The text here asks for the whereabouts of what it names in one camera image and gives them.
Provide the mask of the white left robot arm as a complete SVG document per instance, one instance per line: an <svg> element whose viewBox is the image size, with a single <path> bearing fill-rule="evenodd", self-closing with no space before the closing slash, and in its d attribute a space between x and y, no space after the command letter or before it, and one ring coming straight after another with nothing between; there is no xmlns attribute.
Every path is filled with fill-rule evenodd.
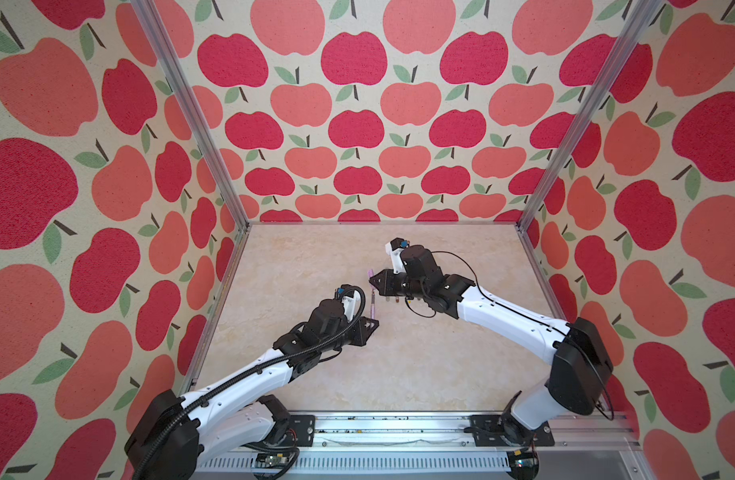
<svg viewBox="0 0 735 480"><path fill-rule="evenodd" d="M134 478L189 479L200 463L235 447L279 442L289 416L274 391L344 347L366 345L379 326L365 316L367 304L362 288L344 285L234 374L182 396L157 394L125 445Z"/></svg>

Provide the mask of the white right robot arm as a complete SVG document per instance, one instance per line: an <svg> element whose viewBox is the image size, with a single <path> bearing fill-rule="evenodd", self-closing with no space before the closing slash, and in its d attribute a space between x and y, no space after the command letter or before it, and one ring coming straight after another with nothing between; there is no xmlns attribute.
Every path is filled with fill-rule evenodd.
<svg viewBox="0 0 735 480"><path fill-rule="evenodd" d="M501 412L493 432L525 444L543 424L565 414L589 416L609 399L613 363L595 324L541 316L495 296L457 274L413 276L385 269L369 278L383 297L419 299L431 310L485 327L529 350L551 367L549 376L520 391Z"/></svg>

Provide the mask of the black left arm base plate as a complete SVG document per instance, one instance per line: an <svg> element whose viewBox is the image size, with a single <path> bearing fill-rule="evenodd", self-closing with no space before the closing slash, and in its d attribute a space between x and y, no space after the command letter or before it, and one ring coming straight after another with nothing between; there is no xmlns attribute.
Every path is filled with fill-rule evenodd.
<svg viewBox="0 0 735 480"><path fill-rule="evenodd" d="M288 423L288 430L278 443L283 448L310 448L314 444L316 433L315 415L294 414Z"/></svg>

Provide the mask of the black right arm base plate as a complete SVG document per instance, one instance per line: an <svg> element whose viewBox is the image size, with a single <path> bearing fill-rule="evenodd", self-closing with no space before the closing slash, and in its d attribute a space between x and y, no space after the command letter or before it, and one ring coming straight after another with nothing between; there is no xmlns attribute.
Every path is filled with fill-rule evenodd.
<svg viewBox="0 0 735 480"><path fill-rule="evenodd" d="M473 436L477 447L553 447L555 438L545 422L536 430L529 430L517 420L501 419L501 415L473 415L463 430Z"/></svg>

